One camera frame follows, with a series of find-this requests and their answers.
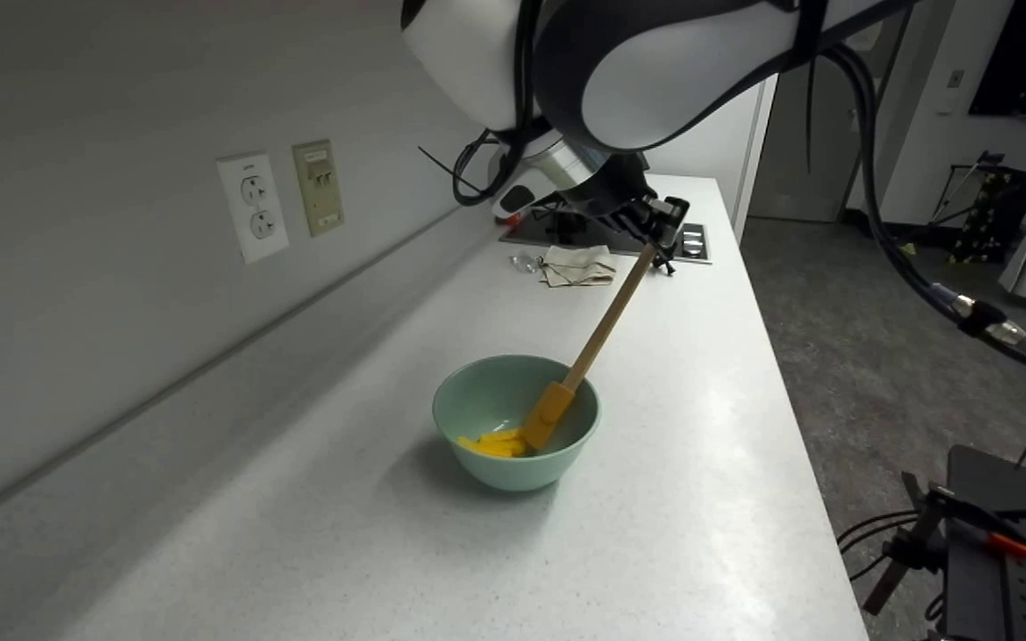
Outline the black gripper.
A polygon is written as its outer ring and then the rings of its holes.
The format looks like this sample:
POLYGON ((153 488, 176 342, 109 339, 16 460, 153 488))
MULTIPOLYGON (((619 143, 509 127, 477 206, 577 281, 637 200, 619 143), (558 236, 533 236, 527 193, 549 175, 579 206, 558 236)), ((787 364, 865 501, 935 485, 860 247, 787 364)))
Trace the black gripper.
POLYGON ((611 158, 577 190, 545 197, 533 213, 558 243, 586 236, 630 236, 637 247, 651 247, 651 269, 672 275, 678 229, 692 204, 679 197, 657 197, 647 184, 647 162, 640 158, 611 158))

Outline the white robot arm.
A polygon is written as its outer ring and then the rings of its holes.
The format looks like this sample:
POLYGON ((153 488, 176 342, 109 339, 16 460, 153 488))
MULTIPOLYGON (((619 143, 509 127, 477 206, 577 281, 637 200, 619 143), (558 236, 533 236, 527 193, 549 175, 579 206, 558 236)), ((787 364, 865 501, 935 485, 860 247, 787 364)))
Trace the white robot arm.
POLYGON ((482 135, 450 162, 460 206, 503 225, 558 209, 662 267, 688 204, 643 152, 752 85, 830 57, 914 0, 398 0, 395 29, 482 135))

